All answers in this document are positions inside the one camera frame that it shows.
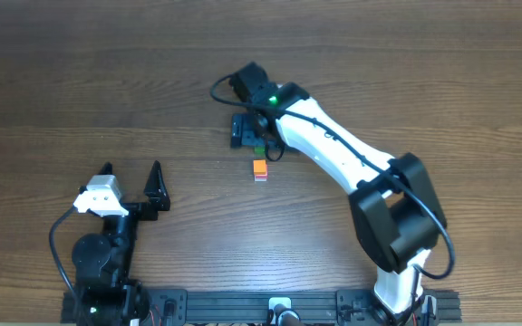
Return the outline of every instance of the table surface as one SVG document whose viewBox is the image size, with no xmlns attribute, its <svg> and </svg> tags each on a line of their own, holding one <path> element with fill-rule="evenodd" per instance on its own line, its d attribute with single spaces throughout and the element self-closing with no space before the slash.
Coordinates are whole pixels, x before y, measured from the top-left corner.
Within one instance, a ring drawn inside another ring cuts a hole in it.
<svg viewBox="0 0 522 326">
<path fill-rule="evenodd" d="M 456 245 L 465 321 L 522 321 L 522 1 L 0 0 L 0 321 L 57 321 L 48 231 L 105 161 L 127 199 L 162 163 L 172 209 L 141 223 L 132 275 L 190 291 L 371 288 L 345 193 L 253 151 L 208 87 L 249 61 L 358 138 L 426 164 Z M 221 90 L 230 96 L 228 87 Z M 64 265 L 102 221 L 57 234 Z M 446 263 L 442 243 L 428 268 Z"/>
</svg>

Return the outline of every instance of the wood grain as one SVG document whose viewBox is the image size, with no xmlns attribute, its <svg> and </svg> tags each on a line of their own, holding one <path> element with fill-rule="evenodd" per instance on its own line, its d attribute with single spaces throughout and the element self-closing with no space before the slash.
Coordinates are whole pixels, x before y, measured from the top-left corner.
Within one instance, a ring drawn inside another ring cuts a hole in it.
<svg viewBox="0 0 522 326">
<path fill-rule="evenodd" d="M 170 212 L 132 274 L 188 290 L 369 288 L 343 191 L 288 154 L 252 181 L 209 85 L 249 61 L 295 81 L 360 139 L 421 157 L 465 321 L 522 321 L 522 1 L 0 0 L 0 321 L 59 319 L 47 232 L 105 161 L 130 199 L 154 159 Z M 228 88 L 221 90 L 230 96 Z M 76 216 L 70 251 L 101 221 Z M 429 269 L 446 263 L 444 247 Z"/>
</svg>

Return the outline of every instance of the white casing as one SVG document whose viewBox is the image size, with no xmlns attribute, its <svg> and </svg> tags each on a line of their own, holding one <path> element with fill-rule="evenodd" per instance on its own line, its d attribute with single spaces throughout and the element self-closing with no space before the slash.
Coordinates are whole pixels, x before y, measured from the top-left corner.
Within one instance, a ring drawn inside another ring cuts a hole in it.
<svg viewBox="0 0 522 326">
<path fill-rule="evenodd" d="M 127 216 L 128 210 L 120 205 L 121 192 L 118 180 L 113 175 L 93 176 L 73 205 L 78 213 L 85 213 L 90 209 L 99 216 Z"/>
<path fill-rule="evenodd" d="M 364 155 L 369 161 L 381 169 L 390 167 L 388 160 L 392 155 L 374 149 L 357 139 L 352 133 L 333 121 L 325 114 L 316 100 L 309 98 L 300 100 L 287 110 L 303 114 L 309 118 L 316 118 L 340 137 L 345 139 L 354 149 Z M 372 181 L 378 172 L 366 167 L 341 142 L 326 137 L 325 130 L 313 123 L 284 115 L 276 122 L 279 135 L 288 146 L 298 149 L 337 181 L 349 195 L 357 189 L 361 180 Z M 391 191 L 383 194 L 386 198 Z M 412 283 L 414 281 L 413 264 L 424 265 L 430 250 L 423 250 L 408 262 L 408 267 L 401 273 L 387 273 L 378 268 L 378 281 L 374 292 L 380 301 L 392 312 L 403 312 L 411 305 Z M 417 296 L 422 294 L 422 287 L 418 283 Z"/>
</svg>

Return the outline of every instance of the orange cube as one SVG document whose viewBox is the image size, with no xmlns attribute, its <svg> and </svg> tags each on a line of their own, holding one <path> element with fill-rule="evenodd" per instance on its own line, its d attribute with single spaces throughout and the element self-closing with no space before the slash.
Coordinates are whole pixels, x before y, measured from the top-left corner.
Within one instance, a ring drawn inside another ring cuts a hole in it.
<svg viewBox="0 0 522 326">
<path fill-rule="evenodd" d="M 253 161 L 253 174 L 256 176 L 267 175 L 267 163 L 264 159 L 256 159 Z"/>
</svg>

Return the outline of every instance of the orange block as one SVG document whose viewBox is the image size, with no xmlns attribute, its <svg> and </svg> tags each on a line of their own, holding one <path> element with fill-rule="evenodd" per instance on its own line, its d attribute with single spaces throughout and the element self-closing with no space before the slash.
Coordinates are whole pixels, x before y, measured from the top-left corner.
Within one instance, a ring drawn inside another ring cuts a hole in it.
<svg viewBox="0 0 522 326">
<path fill-rule="evenodd" d="M 253 161 L 253 174 L 256 176 L 267 175 L 267 163 L 264 159 L 256 159 Z"/>
</svg>

